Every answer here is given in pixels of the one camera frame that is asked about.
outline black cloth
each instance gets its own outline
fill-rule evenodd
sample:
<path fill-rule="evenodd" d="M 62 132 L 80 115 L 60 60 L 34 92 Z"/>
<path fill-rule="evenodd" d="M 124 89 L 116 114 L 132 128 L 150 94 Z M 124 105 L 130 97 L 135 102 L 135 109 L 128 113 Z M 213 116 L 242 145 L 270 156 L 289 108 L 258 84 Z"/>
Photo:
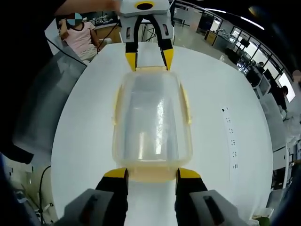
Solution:
<path fill-rule="evenodd" d="M 283 110 L 286 110 L 286 102 L 282 89 L 278 86 L 272 86 L 269 92 L 273 95 L 277 105 L 280 105 Z"/>
<path fill-rule="evenodd" d="M 260 73 L 264 72 L 264 68 L 263 67 L 257 67 Z"/>
<path fill-rule="evenodd" d="M 4 127 L 0 151 L 14 161 L 28 164 L 33 158 L 31 153 L 13 145 L 12 136 L 27 90 L 53 56 L 44 31 L 65 1 L 12 1 L 14 5 L 9 7 L 13 11 L 4 29 L 9 34 L 8 40 L 3 42 L 7 43 L 3 48 L 7 48 L 5 58 L 9 71 L 2 84 Z"/>
<path fill-rule="evenodd" d="M 257 86 L 260 82 L 260 78 L 253 68 L 251 68 L 246 74 L 246 79 L 249 81 L 249 83 L 251 83 L 252 87 Z"/>

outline white table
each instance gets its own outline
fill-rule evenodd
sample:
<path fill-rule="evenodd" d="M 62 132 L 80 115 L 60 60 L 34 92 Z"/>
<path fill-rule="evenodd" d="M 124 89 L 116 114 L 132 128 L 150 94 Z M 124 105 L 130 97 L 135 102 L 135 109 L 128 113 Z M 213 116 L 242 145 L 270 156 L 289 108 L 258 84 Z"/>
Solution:
<path fill-rule="evenodd" d="M 155 43 L 139 43 L 138 66 L 163 65 Z M 185 167 L 201 174 L 249 219 L 264 208 L 272 180 L 272 146 L 261 105 L 243 74 L 205 54 L 174 48 L 171 70 L 187 90 L 192 115 L 193 158 Z M 58 217 L 75 197 L 95 188 L 114 169 L 111 156 L 113 105 L 123 76 L 130 72 L 125 44 L 106 46 L 72 90 L 55 134 L 51 184 Z M 230 179 L 230 152 L 222 108 L 228 107 L 239 149 L 239 170 Z M 177 225 L 175 181 L 129 183 L 125 225 Z"/>

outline cable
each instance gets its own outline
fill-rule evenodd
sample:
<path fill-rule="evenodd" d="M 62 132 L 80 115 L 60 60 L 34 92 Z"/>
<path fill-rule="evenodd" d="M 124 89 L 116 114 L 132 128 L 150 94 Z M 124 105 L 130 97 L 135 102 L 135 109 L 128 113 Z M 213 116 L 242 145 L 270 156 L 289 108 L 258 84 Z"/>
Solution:
<path fill-rule="evenodd" d="M 84 64 L 83 62 L 81 62 L 80 60 L 74 58 L 73 56 L 70 56 L 69 54 L 67 54 L 66 52 L 62 51 L 56 44 L 54 44 L 52 41 L 49 40 L 49 38 L 47 38 L 47 41 L 49 41 L 52 45 L 54 45 L 59 51 L 61 51 L 62 53 L 64 53 L 66 56 L 72 58 L 73 60 L 76 60 L 77 62 L 81 63 L 84 66 L 87 66 L 86 64 Z"/>
<path fill-rule="evenodd" d="M 154 31 L 155 31 L 155 28 L 153 28 L 153 30 L 152 30 L 152 33 L 151 33 L 151 35 L 150 35 L 150 38 L 149 38 L 149 39 L 147 39 L 147 40 L 145 40 L 145 41 L 148 41 L 148 42 L 150 42 L 150 40 L 151 40 L 152 38 L 155 38 L 155 37 L 156 37 L 156 35 L 154 35 L 154 36 L 153 36 L 153 34 L 154 34 Z"/>
<path fill-rule="evenodd" d="M 117 24 L 118 24 L 118 23 L 116 23 L 116 24 L 113 26 L 112 30 L 111 30 L 111 31 L 107 34 L 107 36 L 105 36 L 105 38 L 102 40 L 102 42 L 100 43 L 99 47 L 97 48 L 97 54 L 98 54 L 98 50 L 99 50 L 99 48 L 101 47 L 101 45 L 103 44 L 104 40 L 112 33 L 112 31 L 113 31 L 114 28 L 117 26 Z"/>
<path fill-rule="evenodd" d="M 40 215 L 41 215 L 41 225 L 43 225 L 43 222 L 45 222 L 44 218 L 43 218 L 43 209 L 42 209 L 42 181 L 43 181 L 43 176 L 44 176 L 44 173 L 46 172 L 47 169 L 49 169 L 51 166 L 47 166 L 43 173 L 42 173 L 42 176 L 41 176 L 41 180 L 40 180 L 40 187 L 39 187 L 39 200 L 40 200 L 40 206 L 39 206 L 39 209 L 40 209 Z"/>
<path fill-rule="evenodd" d="M 144 29 L 143 29 L 143 31 L 142 31 L 142 34 L 141 34 L 141 41 L 143 41 L 143 38 L 144 38 L 144 34 L 145 34 L 146 27 L 147 27 L 147 25 L 146 25 L 146 24 L 144 24 Z"/>

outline woman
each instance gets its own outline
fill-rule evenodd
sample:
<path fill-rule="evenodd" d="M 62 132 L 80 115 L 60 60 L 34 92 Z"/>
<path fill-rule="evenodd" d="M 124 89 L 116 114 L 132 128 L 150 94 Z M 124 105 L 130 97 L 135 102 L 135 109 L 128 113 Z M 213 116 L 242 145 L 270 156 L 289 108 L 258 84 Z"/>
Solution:
<path fill-rule="evenodd" d="M 99 39 L 93 24 L 82 22 L 82 18 L 78 13 L 75 14 L 74 18 L 60 20 L 60 35 L 80 59 L 88 64 L 97 54 L 97 48 L 100 45 Z"/>

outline clear plastic box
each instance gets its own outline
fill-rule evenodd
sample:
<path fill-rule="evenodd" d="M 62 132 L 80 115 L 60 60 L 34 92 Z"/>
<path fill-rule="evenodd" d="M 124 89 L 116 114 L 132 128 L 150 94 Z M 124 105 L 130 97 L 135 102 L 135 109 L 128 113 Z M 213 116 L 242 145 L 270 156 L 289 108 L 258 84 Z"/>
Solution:
<path fill-rule="evenodd" d="M 185 90 L 171 71 L 125 75 L 118 91 L 112 155 L 136 181 L 172 180 L 190 161 L 190 109 Z"/>

